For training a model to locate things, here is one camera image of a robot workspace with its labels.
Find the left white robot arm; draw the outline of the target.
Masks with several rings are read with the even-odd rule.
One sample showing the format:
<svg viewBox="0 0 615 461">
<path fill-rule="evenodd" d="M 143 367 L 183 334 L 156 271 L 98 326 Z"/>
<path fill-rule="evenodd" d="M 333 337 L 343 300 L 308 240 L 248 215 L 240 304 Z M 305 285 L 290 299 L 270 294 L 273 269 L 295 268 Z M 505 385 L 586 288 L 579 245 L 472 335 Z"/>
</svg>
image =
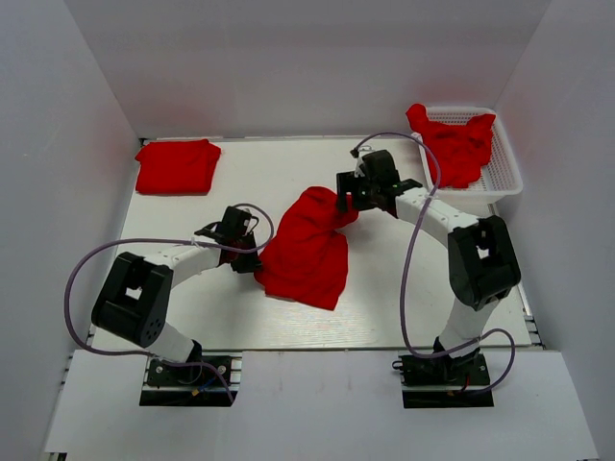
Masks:
<svg viewBox="0 0 615 461">
<path fill-rule="evenodd" d="M 180 382 L 203 372 L 202 347 L 166 321 L 171 291 L 203 272 L 228 264 L 239 274 L 261 267 L 253 224 L 258 217 L 239 206 L 193 234 L 186 245 L 151 255 L 119 254 L 91 312 L 92 323 L 165 361 Z"/>
</svg>

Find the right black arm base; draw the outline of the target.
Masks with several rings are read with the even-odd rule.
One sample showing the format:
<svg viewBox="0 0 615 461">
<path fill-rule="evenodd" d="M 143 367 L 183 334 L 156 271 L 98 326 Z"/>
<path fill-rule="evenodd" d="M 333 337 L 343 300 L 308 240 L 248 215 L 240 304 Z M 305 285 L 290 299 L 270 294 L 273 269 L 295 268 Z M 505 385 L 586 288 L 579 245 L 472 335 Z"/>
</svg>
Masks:
<svg viewBox="0 0 615 461">
<path fill-rule="evenodd" d="M 404 409 L 489 408 L 494 406 L 486 360 L 482 353 L 455 361 L 400 355 L 391 364 L 400 374 Z"/>
</svg>

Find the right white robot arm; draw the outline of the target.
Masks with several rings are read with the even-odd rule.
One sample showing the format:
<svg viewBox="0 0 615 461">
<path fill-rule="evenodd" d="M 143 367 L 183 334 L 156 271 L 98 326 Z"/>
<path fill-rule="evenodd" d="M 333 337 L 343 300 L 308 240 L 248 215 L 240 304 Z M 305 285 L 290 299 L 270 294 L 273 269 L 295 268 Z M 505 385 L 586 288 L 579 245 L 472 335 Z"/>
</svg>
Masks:
<svg viewBox="0 0 615 461">
<path fill-rule="evenodd" d="M 386 150 L 351 152 L 354 170 L 336 176 L 339 210 L 379 209 L 413 226 L 403 266 L 399 303 L 406 302 L 409 265 L 419 233 L 440 243 L 447 251 L 448 280 L 454 303 L 444 329 L 431 353 L 419 352 L 409 340 L 407 325 L 401 325 L 404 343 L 411 355 L 433 360 L 435 374 L 454 383 L 469 370 L 468 357 L 480 342 L 503 328 L 487 328 L 500 302 L 520 282 L 521 271 L 505 221 L 496 215 L 478 217 L 436 198 L 415 180 L 402 180 L 392 155 Z"/>
</svg>

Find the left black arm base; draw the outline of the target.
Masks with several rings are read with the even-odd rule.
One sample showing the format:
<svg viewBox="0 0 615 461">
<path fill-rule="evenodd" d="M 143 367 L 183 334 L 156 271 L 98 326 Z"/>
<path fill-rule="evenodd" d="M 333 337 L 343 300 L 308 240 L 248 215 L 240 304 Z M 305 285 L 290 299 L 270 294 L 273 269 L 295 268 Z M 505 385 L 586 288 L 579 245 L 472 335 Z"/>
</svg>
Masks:
<svg viewBox="0 0 615 461">
<path fill-rule="evenodd" d="M 231 407 L 221 375 L 232 398 L 237 397 L 241 379 L 239 352 L 204 354 L 202 360 L 216 369 L 198 366 L 169 367 L 158 359 L 147 362 L 139 405 L 143 407 Z"/>
</svg>

